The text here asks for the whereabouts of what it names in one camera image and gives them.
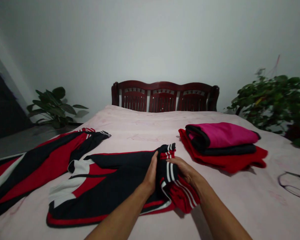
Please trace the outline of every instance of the wooden headboard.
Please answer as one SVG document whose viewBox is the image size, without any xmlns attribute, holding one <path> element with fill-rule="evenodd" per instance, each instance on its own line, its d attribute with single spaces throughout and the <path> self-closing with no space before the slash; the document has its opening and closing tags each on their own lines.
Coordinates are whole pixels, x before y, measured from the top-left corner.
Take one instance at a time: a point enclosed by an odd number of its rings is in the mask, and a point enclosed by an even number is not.
<svg viewBox="0 0 300 240">
<path fill-rule="evenodd" d="M 121 106 L 135 111 L 147 111 L 148 96 L 149 112 L 216 111 L 219 89 L 218 86 L 204 83 L 178 85 L 171 82 L 148 84 L 135 80 L 115 82 L 111 89 L 112 105 L 119 106 L 121 92 Z"/>
</svg>

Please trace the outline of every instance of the clothing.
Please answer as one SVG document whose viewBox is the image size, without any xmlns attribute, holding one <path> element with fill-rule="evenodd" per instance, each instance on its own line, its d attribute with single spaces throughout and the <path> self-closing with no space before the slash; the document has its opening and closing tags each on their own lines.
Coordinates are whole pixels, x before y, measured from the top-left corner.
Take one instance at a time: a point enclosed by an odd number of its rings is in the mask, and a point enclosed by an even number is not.
<svg viewBox="0 0 300 240">
<path fill-rule="evenodd" d="M 194 189 L 179 175 L 174 157 L 175 143 L 158 149 L 155 192 L 141 214 L 180 208 L 189 213 L 200 203 Z M 70 179 L 52 188 L 47 224 L 64 228 L 95 224 L 106 218 L 142 183 L 156 150 L 102 153 L 74 160 Z"/>
<path fill-rule="evenodd" d="M 256 152 L 253 154 L 231 155 L 231 156 L 205 156 L 198 152 L 187 137 L 186 131 L 179 129 L 181 141 L 192 159 L 200 164 L 210 165 L 220 168 L 228 173 L 236 173 L 240 170 L 249 168 L 250 165 L 259 168 L 265 168 L 266 163 L 263 159 L 267 156 L 267 151 L 256 146 Z"/>
<path fill-rule="evenodd" d="M 256 152 L 260 135 L 232 123 L 202 123 L 186 125 L 192 146 L 207 156 L 242 155 Z"/>
<path fill-rule="evenodd" d="M 59 135 L 17 158 L 0 161 L 0 215 L 24 196 L 67 172 L 72 160 L 111 135 L 92 128 Z"/>
</svg>

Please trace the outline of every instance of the person's left hand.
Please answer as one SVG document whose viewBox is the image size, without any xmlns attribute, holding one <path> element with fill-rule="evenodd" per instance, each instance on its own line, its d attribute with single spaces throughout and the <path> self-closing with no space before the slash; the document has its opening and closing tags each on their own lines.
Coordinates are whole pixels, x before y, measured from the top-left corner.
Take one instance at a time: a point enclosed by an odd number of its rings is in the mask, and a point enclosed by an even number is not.
<svg viewBox="0 0 300 240">
<path fill-rule="evenodd" d="M 144 180 L 142 182 L 142 184 L 144 184 L 144 186 L 146 188 L 148 188 L 150 195 L 152 193 L 154 193 L 154 190 L 155 190 L 157 155 L 158 155 L 158 151 L 156 151 L 154 153 L 154 155 L 152 156 L 151 163 L 150 163 L 150 166 L 148 168 L 147 174 L 144 177 Z"/>
</svg>

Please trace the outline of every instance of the baseboard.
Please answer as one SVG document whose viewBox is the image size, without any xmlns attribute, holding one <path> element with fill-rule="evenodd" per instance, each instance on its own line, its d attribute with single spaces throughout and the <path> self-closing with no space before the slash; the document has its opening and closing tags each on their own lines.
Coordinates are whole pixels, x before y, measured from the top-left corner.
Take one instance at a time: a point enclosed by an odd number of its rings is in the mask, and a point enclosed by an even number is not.
<svg viewBox="0 0 300 240">
<path fill-rule="evenodd" d="M 80 126 L 82 125 L 83 123 L 68 123 L 68 125 L 70 126 Z"/>
</svg>

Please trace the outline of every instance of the bedspread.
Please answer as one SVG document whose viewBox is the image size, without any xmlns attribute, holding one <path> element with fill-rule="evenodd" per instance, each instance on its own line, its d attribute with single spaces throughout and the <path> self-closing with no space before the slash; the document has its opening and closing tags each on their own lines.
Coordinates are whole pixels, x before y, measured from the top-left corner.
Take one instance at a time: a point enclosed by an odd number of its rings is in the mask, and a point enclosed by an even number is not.
<svg viewBox="0 0 300 240">
<path fill-rule="evenodd" d="M 193 162 L 178 136 L 187 124 L 229 122 L 253 130 L 262 137 L 255 145 L 268 150 L 267 168 L 229 175 L 216 168 Z M 254 240 L 300 239 L 300 198 L 279 186 L 277 177 L 284 171 L 300 174 L 300 149 L 274 133 L 257 129 L 248 121 L 218 112 L 136 112 L 118 106 L 107 106 L 79 128 L 88 127 L 109 132 L 103 141 L 86 155 L 146 151 L 162 144 L 176 143 L 176 156 L 183 158 L 210 183 L 220 199 Z M 46 225 L 49 189 L 69 173 L 47 183 L 21 199 L 0 216 L 0 239 L 77 240 L 95 227 L 54 229 Z M 180 212 L 141 216 L 129 239 L 212 239 L 199 207 L 191 214 Z"/>
</svg>

